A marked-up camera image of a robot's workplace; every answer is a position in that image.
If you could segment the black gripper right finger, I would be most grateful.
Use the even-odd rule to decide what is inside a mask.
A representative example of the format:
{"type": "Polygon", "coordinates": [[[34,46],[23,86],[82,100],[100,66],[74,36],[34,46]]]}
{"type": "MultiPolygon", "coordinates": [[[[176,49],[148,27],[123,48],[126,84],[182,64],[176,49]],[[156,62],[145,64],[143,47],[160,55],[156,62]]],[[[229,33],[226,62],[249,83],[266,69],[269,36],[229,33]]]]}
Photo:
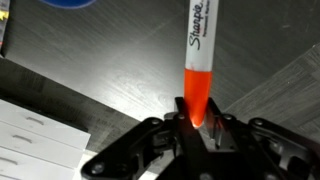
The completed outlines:
{"type": "Polygon", "coordinates": [[[205,126],[218,152],[239,156],[260,180],[320,180],[320,146],[264,118],[247,123],[208,99],[205,126]]]}

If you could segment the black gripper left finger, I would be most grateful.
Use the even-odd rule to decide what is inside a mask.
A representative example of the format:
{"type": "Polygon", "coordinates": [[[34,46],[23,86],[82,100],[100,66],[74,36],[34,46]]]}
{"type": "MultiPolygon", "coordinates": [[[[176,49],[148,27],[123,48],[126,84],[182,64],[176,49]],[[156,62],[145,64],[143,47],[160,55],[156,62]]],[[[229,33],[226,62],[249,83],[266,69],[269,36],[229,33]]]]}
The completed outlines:
{"type": "Polygon", "coordinates": [[[84,180],[138,180],[151,164],[173,152],[156,180],[200,180],[209,172],[209,152],[189,118],[185,99],[165,119],[149,117],[95,155],[81,168],[84,180]]]}

